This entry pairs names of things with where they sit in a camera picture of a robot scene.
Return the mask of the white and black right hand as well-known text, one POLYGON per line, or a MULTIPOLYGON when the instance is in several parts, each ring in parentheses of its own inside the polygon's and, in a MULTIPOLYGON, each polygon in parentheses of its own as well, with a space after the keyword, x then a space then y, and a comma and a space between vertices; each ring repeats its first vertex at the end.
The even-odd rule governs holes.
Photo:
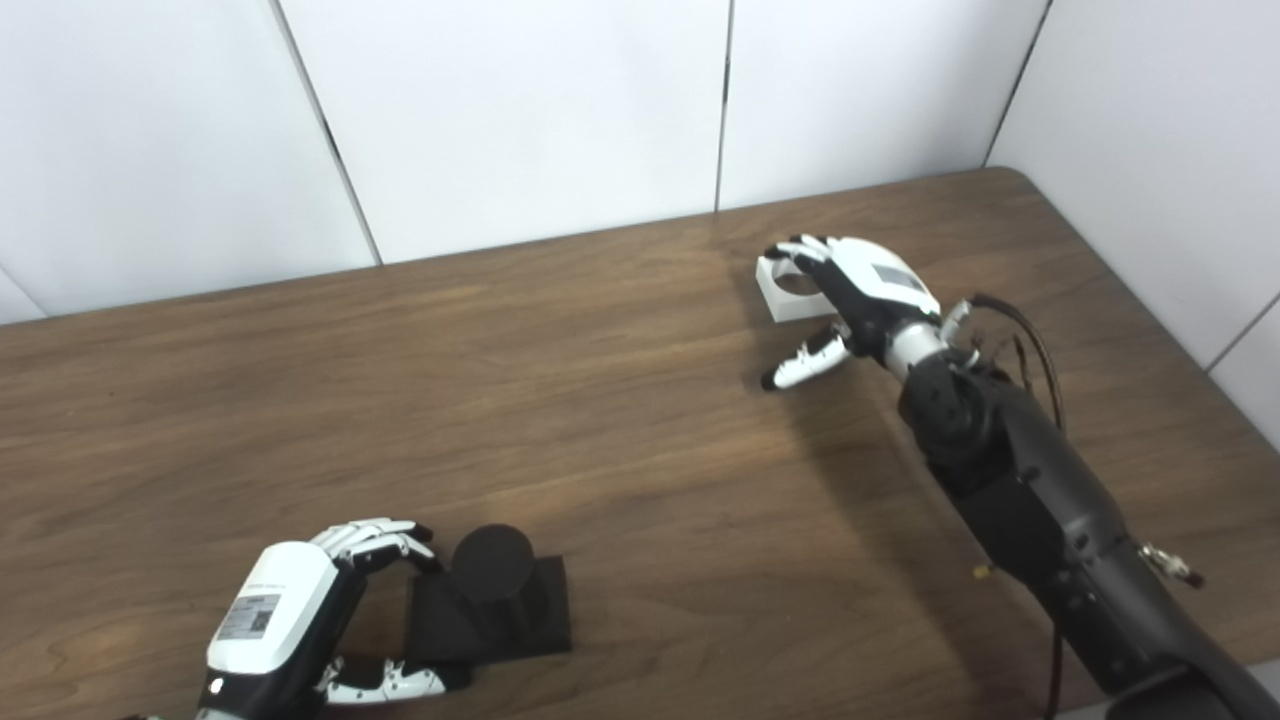
POLYGON ((795 234, 763 256, 810 277, 838 316, 765 372, 763 389, 799 386, 850 357, 869 357, 906 382, 914 366, 947 348, 940 337, 940 301, 886 247, 854 237, 795 234))

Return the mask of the white and black left hand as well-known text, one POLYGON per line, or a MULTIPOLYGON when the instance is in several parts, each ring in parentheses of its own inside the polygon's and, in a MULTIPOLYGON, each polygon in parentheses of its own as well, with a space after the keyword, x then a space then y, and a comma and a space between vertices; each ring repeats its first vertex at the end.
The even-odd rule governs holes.
POLYGON ((344 659, 337 650, 374 573, 398 561, 424 575, 442 571, 431 539, 416 521, 367 518, 268 546, 207 646, 196 717, 316 719, 332 707, 470 687, 465 665, 344 659))

